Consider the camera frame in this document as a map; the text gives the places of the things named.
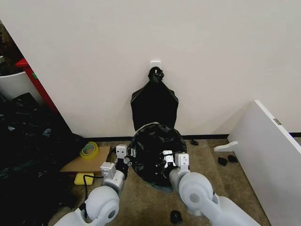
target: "carpet floor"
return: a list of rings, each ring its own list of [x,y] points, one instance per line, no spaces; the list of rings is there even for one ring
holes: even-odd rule
[[[218,157],[227,159],[233,153],[215,153],[213,148],[227,144],[226,139],[197,140],[198,146],[190,144],[186,140],[187,152],[190,156],[190,170],[206,176],[219,196],[226,196],[255,219],[261,226],[270,226],[247,177],[239,163],[229,162],[222,166],[217,162]],[[99,142],[99,145],[116,146],[129,144],[129,141]],[[100,186],[101,179],[96,179],[89,191]],[[78,206],[84,201],[84,186],[74,186],[72,193],[78,197]],[[116,218],[107,224],[108,226],[171,226],[170,212],[180,211],[182,226],[209,226],[209,220],[204,217],[196,217],[189,214],[178,198],[176,192],[166,193],[156,190],[144,182],[132,168],[129,168],[125,187],[120,197],[119,213]],[[60,209],[50,220],[49,226],[55,224],[62,216],[70,212],[69,208]]]

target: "yellow tape roll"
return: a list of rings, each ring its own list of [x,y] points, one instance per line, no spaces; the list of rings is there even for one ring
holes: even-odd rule
[[[95,158],[98,155],[98,145],[95,142],[88,142],[79,152],[80,156],[86,160]]]

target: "black garbage bag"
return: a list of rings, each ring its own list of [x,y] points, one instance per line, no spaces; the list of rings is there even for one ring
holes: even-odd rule
[[[174,128],[177,118],[178,98],[163,82],[163,71],[153,67],[148,75],[149,82],[132,94],[131,107],[134,128],[158,122]]]
[[[171,186],[169,173],[175,167],[165,168],[164,150],[186,153],[186,144],[180,133],[166,125],[152,123],[144,126],[134,135],[131,148],[136,150],[132,159],[134,171],[145,181],[157,186]]]
[[[58,208],[73,207],[72,180],[59,173],[85,140],[29,94],[0,95],[0,202],[7,225],[47,225]]]

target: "cardboard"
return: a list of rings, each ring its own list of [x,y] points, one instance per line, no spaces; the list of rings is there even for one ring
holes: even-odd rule
[[[101,174],[100,166],[107,160],[108,154],[110,152],[110,146],[99,146],[98,155],[91,160],[85,160],[80,155],[67,163],[60,172],[66,173],[95,173]]]

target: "black debris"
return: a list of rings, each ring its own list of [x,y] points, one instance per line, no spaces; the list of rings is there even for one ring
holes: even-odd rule
[[[218,157],[217,159],[218,163],[225,166],[227,165],[228,161],[225,159],[225,158],[222,158],[222,157]]]
[[[170,222],[172,224],[179,224],[183,222],[181,213],[179,211],[173,210],[170,212]]]
[[[198,142],[196,140],[191,140],[190,143],[193,145],[193,146],[198,146]]]
[[[229,155],[229,156],[228,156],[228,161],[229,161],[229,162],[238,162],[238,161],[237,161],[237,158],[236,158],[234,155]]]

